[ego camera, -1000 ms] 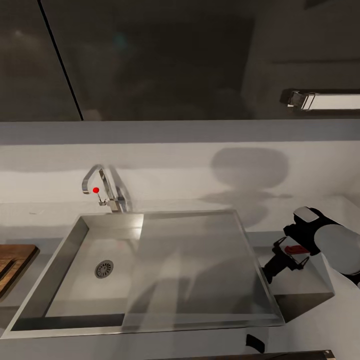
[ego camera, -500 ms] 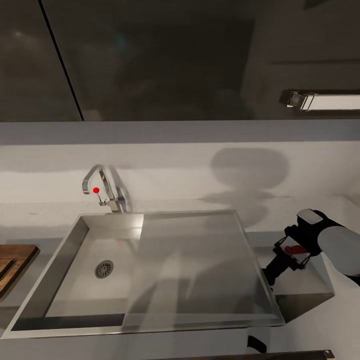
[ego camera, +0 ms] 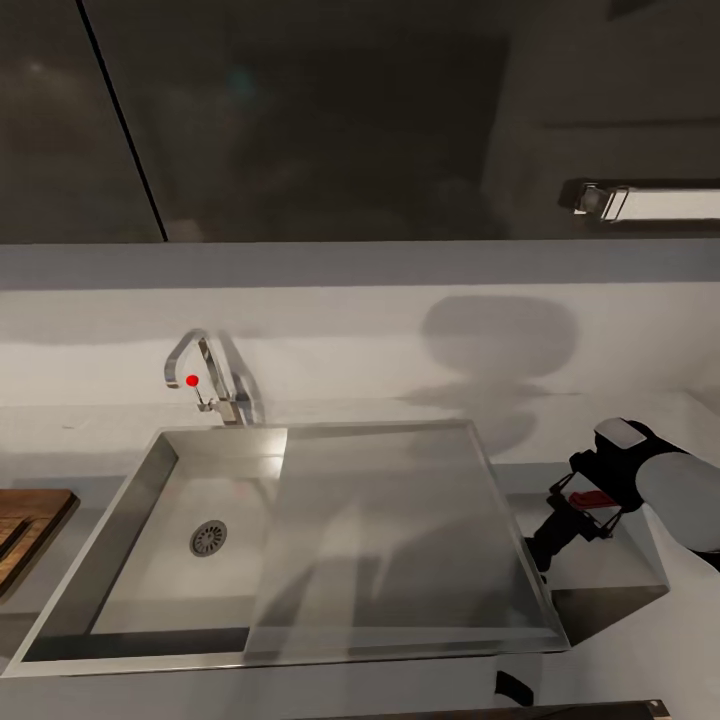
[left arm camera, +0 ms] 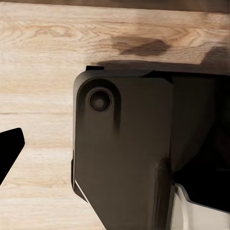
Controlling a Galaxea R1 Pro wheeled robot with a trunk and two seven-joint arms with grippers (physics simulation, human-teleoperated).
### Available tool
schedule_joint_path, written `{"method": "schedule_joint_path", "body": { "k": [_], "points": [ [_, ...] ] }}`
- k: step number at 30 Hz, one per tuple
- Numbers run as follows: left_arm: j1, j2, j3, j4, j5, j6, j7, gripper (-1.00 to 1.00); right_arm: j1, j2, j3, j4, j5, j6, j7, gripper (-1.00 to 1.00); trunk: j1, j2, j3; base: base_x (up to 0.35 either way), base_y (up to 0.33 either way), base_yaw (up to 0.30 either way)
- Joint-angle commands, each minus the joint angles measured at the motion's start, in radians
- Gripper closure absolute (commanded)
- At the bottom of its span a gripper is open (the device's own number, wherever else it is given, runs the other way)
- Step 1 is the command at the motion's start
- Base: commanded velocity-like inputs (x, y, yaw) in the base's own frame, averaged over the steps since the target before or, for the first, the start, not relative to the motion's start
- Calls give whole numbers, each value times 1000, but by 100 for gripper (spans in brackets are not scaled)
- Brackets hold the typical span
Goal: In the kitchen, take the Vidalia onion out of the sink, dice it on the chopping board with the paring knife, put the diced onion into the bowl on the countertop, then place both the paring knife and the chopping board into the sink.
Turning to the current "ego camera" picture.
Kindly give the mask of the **parer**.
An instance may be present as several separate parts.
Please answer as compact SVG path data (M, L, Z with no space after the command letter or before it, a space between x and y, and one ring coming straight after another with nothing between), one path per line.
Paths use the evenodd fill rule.
M591 506L615 503L615 500L610 498L610 496L600 489L598 491L589 491L588 493L573 493L573 495L571 495L571 499L580 507L585 505Z

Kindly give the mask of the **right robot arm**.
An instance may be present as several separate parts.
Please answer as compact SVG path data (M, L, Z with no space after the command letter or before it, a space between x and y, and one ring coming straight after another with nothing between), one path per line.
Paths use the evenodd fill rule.
M624 418L600 422L595 433L596 453L571 455L571 469L620 512L635 512L646 501L669 537L720 573L720 469Z

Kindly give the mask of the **cutting board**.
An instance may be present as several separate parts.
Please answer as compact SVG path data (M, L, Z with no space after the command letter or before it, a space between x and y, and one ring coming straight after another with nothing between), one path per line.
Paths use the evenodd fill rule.
M76 494L69 489L0 489L0 559L27 526L36 524L0 562L0 596L50 536Z

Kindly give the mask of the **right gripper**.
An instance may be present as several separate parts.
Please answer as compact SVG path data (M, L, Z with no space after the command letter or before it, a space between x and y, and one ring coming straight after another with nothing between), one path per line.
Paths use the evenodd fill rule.
M569 465L574 472L582 473L593 485L615 500L615 503L621 506L620 512L635 512L643 504L637 491L626 479L611 479L597 469L595 452L592 449L571 455Z

